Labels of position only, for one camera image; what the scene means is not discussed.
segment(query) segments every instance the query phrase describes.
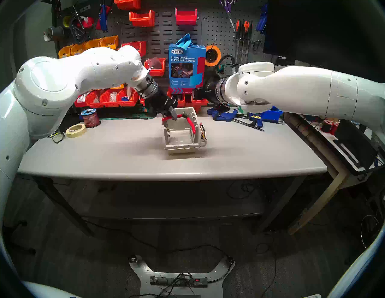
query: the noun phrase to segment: white container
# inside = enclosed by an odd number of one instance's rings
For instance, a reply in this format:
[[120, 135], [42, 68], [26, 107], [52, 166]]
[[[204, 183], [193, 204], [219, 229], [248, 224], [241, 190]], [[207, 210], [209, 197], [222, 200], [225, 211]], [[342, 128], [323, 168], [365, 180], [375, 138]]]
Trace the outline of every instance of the white container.
[[190, 115], [195, 126], [195, 134], [187, 119], [181, 117], [176, 121], [167, 120], [164, 126], [164, 140], [166, 141], [164, 148], [168, 150], [169, 154], [196, 151], [202, 145], [202, 141], [201, 129], [194, 108], [175, 108], [175, 112], [178, 115], [183, 112]]

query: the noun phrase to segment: workbench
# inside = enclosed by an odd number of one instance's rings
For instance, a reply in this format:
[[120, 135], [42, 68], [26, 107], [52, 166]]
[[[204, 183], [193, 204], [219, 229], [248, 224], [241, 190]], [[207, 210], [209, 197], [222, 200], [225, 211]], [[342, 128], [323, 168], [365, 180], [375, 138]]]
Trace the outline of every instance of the workbench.
[[[207, 115], [198, 115], [198, 122], [204, 124], [208, 141], [204, 148], [195, 153], [168, 154], [164, 149], [160, 117], [148, 120], [102, 120], [99, 126], [87, 129], [85, 134], [65, 138], [58, 144], [49, 138], [38, 140], [24, 155], [18, 172], [34, 176], [39, 188], [66, 217], [85, 233], [91, 234], [78, 212], [57, 191], [49, 177], [175, 183], [288, 177], [268, 205], [252, 199], [231, 203], [225, 200], [224, 192], [218, 192], [218, 198], [213, 198], [218, 201], [218, 208], [190, 208], [191, 201], [186, 200], [181, 208], [173, 210], [173, 214], [179, 214], [174, 218], [190, 219], [262, 215], [257, 227], [263, 230], [279, 214], [307, 175], [327, 171], [321, 159], [286, 124], [264, 123], [264, 132], [261, 132], [235, 122], [217, 122]], [[196, 193], [190, 189], [185, 191], [193, 193], [197, 198], [201, 195], [198, 190]], [[177, 196], [178, 193], [170, 183], [167, 189], [157, 189], [156, 192], [167, 193], [169, 196]], [[146, 204], [136, 209], [130, 208], [133, 204], [129, 201], [125, 204], [126, 208], [120, 205], [115, 209], [105, 204], [98, 209], [97, 214], [89, 212], [81, 215], [158, 219], [152, 216], [153, 210], [144, 210]]]

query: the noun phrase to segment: gray table top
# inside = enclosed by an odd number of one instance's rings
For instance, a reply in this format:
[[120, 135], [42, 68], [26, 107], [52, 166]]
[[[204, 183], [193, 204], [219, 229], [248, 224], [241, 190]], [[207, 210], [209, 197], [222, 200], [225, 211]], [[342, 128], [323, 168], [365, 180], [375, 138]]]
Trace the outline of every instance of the gray table top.
[[44, 138], [24, 155], [18, 172], [96, 180], [213, 180], [311, 175], [326, 165], [286, 124], [264, 122], [264, 132], [235, 122], [198, 117], [207, 145], [169, 155], [161, 118], [103, 120], [59, 144]]

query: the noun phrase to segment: screwdriver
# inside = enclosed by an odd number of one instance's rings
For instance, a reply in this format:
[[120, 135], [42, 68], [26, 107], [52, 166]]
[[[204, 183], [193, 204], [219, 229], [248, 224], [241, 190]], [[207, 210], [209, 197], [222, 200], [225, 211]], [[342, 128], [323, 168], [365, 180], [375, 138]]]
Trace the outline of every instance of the screwdriver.
[[242, 26], [242, 53], [241, 53], [241, 65], [242, 65], [242, 57], [243, 57], [243, 46], [244, 46], [244, 39], [246, 37], [246, 35], [248, 34], [249, 32], [249, 26], [250, 26], [250, 23], [248, 21], [245, 21], [243, 23], [243, 26]]
[[252, 33], [253, 33], [253, 21], [249, 22], [249, 30], [248, 30], [246, 37], [245, 37], [245, 39], [247, 40], [246, 58], [244, 60], [245, 63], [247, 63], [247, 56], [249, 54], [249, 44], [250, 44]]
[[239, 49], [239, 40], [241, 39], [241, 30], [242, 30], [242, 22], [241, 20], [238, 20], [236, 24], [236, 32], [235, 32], [235, 39], [238, 42], [237, 52], [235, 54], [235, 64], [237, 64], [237, 60], [238, 60], [238, 49]]

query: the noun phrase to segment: wooden leg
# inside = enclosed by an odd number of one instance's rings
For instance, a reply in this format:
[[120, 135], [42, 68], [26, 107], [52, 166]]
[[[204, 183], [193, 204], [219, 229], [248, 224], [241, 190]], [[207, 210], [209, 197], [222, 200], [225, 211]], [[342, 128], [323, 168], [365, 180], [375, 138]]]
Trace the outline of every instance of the wooden leg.
[[283, 207], [289, 202], [291, 197], [296, 193], [306, 176], [288, 177], [282, 187], [274, 196], [272, 202], [267, 207], [262, 218], [257, 222], [253, 232], [263, 232], [282, 211]]
[[323, 194], [316, 200], [316, 202], [307, 210], [302, 216], [291, 224], [288, 229], [289, 235], [294, 234], [300, 228], [302, 228], [305, 224], [307, 224], [314, 216], [318, 214], [322, 210], [323, 207], [333, 198], [339, 188], [345, 183], [345, 181], [349, 177], [349, 172], [344, 171], [338, 173], [338, 175], [334, 178], [333, 182], [330, 183], [329, 187], [323, 192]]
[[85, 221], [78, 213], [68, 204], [60, 192], [55, 188], [51, 178], [33, 177], [37, 186], [42, 190], [47, 197], [55, 204], [57, 208], [67, 217], [77, 228], [79, 228], [87, 236], [93, 236], [94, 233], [87, 226]]

